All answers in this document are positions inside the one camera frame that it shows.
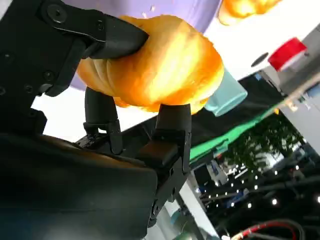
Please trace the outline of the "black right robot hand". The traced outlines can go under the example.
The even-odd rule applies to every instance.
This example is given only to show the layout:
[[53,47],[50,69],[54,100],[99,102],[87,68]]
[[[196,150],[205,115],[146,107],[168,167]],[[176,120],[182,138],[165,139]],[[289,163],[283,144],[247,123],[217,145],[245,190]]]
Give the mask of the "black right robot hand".
[[81,59],[123,57],[148,35],[98,10],[60,0],[13,0],[0,19],[0,237],[140,240],[173,202],[189,168],[191,107],[161,105],[136,158],[123,157],[114,100],[85,91],[86,136],[44,135],[32,108],[71,84]]

